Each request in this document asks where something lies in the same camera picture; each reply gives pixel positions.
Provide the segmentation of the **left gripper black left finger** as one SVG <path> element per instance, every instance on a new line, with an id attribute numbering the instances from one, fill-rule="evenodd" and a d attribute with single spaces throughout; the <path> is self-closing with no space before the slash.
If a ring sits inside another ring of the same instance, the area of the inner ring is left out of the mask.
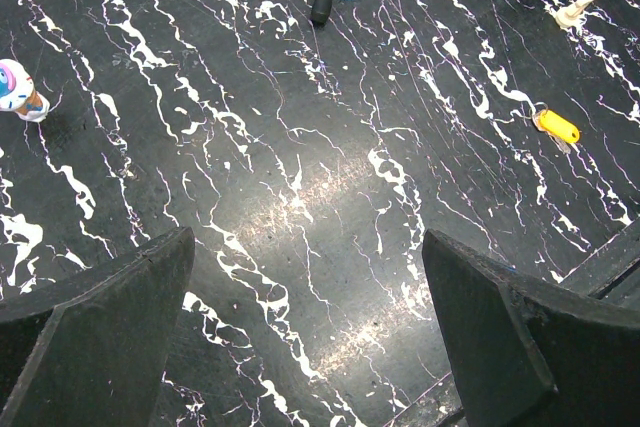
<path id="1" fill-rule="evenodd" d="M 148 425 L 194 256 L 175 228 L 2 301 L 2 425 Z"/>

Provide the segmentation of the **yellow tagged key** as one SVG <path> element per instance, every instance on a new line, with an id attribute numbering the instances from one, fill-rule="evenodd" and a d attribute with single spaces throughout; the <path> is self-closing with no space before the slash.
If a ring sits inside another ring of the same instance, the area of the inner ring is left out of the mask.
<path id="1" fill-rule="evenodd" d="M 579 129 L 545 103 L 541 103 L 541 106 L 542 109 L 534 112 L 531 117 L 533 125 L 539 132 L 547 134 L 561 152 L 570 154 L 572 145 L 580 140 Z"/>

